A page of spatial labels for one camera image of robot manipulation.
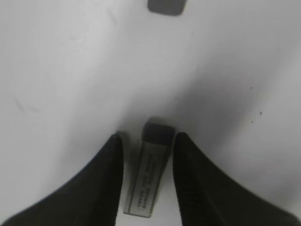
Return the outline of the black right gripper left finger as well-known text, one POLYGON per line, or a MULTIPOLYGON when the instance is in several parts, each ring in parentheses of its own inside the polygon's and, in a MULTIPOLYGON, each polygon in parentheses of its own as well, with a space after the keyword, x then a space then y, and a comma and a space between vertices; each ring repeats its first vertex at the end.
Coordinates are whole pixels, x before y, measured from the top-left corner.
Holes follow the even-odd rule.
POLYGON ((123 171, 122 140, 114 134, 77 175, 3 225, 114 226, 123 171))

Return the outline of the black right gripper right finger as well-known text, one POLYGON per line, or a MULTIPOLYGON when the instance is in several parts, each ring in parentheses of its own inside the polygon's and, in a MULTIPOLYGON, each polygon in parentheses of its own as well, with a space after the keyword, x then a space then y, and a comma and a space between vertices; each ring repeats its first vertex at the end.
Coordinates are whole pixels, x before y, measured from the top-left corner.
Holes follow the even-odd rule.
POLYGON ((300 220, 228 177, 186 133, 174 141, 173 175, 184 226, 299 226, 300 220))

